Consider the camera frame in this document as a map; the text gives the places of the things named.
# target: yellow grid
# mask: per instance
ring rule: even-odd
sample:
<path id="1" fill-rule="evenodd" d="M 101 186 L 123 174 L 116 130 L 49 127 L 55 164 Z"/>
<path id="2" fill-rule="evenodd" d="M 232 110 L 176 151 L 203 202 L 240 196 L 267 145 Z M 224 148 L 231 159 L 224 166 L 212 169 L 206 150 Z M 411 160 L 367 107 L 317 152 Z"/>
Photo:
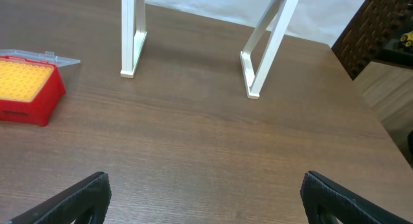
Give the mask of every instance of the yellow grid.
<path id="1" fill-rule="evenodd" d="M 52 68 L 0 60 L 0 99 L 31 101 Z"/>

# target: light wood panel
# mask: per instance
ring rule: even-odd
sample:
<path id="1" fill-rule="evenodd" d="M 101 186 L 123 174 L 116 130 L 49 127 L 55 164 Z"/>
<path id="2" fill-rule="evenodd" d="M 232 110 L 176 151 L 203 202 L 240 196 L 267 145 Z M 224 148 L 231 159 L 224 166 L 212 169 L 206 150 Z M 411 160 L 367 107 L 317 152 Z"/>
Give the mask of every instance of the light wood panel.
<path id="1" fill-rule="evenodd" d="M 354 83 L 413 164 L 407 143 L 407 135 L 413 130 L 413 70 L 371 62 Z"/>
<path id="2" fill-rule="evenodd" d="M 0 48 L 82 60 L 60 69 L 47 127 L 0 123 L 0 221 L 97 170 L 107 223 L 306 223 L 308 170 L 413 221 L 413 172 L 327 45 L 285 37 L 251 100 L 239 51 L 252 28 L 146 11 L 125 79 L 120 0 L 0 0 Z"/>

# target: white stand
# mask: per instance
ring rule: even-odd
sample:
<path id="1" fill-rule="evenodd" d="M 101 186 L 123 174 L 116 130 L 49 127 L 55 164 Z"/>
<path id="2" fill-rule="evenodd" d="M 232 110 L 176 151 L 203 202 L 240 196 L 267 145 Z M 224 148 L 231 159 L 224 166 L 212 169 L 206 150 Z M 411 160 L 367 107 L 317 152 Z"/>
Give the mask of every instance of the white stand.
<path id="1" fill-rule="evenodd" d="M 263 87 L 265 78 L 267 77 L 268 71 L 276 56 L 279 44 L 283 39 L 285 30 L 296 9 L 297 3 L 298 0 L 271 0 L 243 51 L 241 51 L 240 57 L 243 65 L 245 88 L 247 89 L 248 98 L 259 98 L 259 92 Z M 276 17 L 270 39 L 268 40 L 263 58 L 258 66 L 257 74 L 255 75 L 251 63 L 251 52 L 265 33 L 265 29 L 268 27 L 271 20 L 278 12 L 279 15 Z"/>
<path id="2" fill-rule="evenodd" d="M 122 0 L 122 77 L 134 77 L 145 39 L 145 0 Z"/>

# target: dark brown textured panel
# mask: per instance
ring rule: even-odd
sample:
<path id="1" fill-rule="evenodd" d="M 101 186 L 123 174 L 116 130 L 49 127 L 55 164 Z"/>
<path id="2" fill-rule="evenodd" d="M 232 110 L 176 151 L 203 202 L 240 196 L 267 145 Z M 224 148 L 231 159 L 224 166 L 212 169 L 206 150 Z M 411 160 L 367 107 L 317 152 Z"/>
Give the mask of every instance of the dark brown textured panel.
<path id="1" fill-rule="evenodd" d="M 0 48 L 82 60 L 60 68 L 47 127 L 0 122 L 0 222 L 98 170 L 107 224 L 306 223 L 308 170 L 413 220 L 413 171 L 327 45 L 285 36 L 251 100 L 239 51 L 253 28 L 147 5 L 125 79 L 120 4 L 0 0 Z"/>
<path id="2" fill-rule="evenodd" d="M 332 47 L 352 79 L 413 15 L 413 0 L 366 0 Z"/>

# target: yellow surface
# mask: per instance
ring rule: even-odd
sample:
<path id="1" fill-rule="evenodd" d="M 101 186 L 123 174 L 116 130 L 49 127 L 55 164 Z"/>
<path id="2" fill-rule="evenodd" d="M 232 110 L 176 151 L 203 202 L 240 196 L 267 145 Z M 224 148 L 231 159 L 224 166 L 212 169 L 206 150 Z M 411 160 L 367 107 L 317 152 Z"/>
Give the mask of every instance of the yellow surface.
<path id="1" fill-rule="evenodd" d="M 0 60 L 0 99 L 31 101 L 52 68 Z"/>

